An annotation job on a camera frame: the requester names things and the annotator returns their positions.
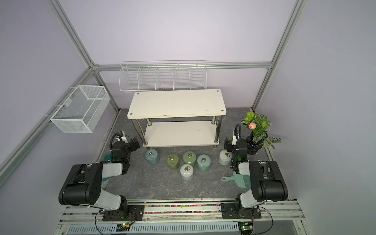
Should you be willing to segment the small white tea canister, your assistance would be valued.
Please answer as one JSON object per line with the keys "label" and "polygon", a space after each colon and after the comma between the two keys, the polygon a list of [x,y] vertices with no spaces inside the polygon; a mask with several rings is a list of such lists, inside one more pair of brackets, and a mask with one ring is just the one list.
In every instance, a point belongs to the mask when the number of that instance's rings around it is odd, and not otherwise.
{"label": "small white tea canister", "polygon": [[228,152],[227,150],[222,150],[218,157],[218,162],[222,166],[227,166],[231,163],[231,160],[233,158],[232,152]]}

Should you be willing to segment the small blue tea canister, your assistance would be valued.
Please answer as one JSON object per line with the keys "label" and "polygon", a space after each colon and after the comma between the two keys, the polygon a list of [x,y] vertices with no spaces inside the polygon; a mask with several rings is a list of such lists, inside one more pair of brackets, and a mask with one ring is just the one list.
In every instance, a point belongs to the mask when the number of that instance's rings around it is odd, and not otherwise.
{"label": "small blue tea canister", "polygon": [[155,149],[149,149],[145,153],[145,159],[150,165],[157,165],[159,163],[160,157]]}

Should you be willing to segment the large light blue tea canister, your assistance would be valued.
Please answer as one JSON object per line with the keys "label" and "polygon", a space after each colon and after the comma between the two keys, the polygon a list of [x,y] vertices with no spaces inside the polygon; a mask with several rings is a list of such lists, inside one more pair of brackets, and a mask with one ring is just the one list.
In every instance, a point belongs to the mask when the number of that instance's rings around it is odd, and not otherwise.
{"label": "large light blue tea canister", "polygon": [[211,166],[211,158],[206,154],[202,154],[197,158],[197,166],[200,172],[207,172]]}

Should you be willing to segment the large green tea canister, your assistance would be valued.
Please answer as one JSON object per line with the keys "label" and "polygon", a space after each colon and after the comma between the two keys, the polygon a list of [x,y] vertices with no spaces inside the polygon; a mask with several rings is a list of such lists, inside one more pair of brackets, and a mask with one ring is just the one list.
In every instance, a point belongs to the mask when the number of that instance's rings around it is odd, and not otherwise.
{"label": "large green tea canister", "polygon": [[197,161],[197,155],[195,152],[193,151],[187,151],[184,153],[183,155],[183,161],[185,164],[189,164],[191,166],[195,166],[196,165],[196,161]]}

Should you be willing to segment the small green tea canister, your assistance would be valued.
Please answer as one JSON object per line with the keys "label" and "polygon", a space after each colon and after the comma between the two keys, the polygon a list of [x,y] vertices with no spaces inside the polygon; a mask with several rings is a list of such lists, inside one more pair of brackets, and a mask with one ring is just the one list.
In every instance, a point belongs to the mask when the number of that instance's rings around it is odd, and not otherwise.
{"label": "small green tea canister", "polygon": [[180,166],[179,156],[177,154],[170,154],[166,159],[166,163],[169,169],[178,169]]}

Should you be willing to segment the large white tea canister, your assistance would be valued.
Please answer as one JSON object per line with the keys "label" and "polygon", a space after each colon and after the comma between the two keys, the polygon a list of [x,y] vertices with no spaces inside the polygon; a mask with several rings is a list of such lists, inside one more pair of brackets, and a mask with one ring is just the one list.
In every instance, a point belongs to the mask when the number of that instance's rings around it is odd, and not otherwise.
{"label": "large white tea canister", "polygon": [[182,179],[185,181],[190,181],[193,178],[194,168],[190,164],[184,164],[180,168],[180,174]]}

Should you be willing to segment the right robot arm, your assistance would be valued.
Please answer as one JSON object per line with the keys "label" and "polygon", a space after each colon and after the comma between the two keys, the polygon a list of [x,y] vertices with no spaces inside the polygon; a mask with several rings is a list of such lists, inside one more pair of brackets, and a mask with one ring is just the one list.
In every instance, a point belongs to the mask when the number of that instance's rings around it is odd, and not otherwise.
{"label": "right robot arm", "polygon": [[287,200],[288,189],[277,162],[248,160],[248,143],[244,139],[238,139],[234,144],[226,138],[224,148],[233,154],[230,169],[249,178],[249,190],[235,199],[237,211],[253,209],[266,201]]}

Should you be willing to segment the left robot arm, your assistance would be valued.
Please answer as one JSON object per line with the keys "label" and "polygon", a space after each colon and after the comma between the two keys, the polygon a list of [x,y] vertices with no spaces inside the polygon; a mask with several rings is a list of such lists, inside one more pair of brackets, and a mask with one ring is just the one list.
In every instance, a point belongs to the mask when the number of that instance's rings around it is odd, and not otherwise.
{"label": "left robot arm", "polygon": [[131,152],[140,148],[137,138],[126,143],[119,140],[110,143],[112,158],[93,164],[72,166],[58,196],[61,205],[89,206],[105,211],[128,213],[125,196],[115,195],[102,188],[102,180],[127,173]]}

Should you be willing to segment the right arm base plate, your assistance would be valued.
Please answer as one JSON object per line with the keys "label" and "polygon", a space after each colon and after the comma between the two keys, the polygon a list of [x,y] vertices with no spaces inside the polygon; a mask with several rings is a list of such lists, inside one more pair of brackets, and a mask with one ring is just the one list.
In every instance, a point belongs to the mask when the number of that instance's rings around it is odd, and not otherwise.
{"label": "right arm base plate", "polygon": [[243,208],[235,203],[220,203],[219,212],[223,219],[260,219],[261,212],[259,207]]}

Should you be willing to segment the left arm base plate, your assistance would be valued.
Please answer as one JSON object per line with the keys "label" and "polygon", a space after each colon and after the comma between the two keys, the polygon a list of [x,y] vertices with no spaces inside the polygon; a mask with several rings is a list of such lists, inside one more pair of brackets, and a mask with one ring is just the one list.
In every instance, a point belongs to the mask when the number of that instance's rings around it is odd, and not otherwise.
{"label": "left arm base plate", "polygon": [[144,216],[144,205],[128,205],[126,211],[105,211],[102,221],[141,221]]}

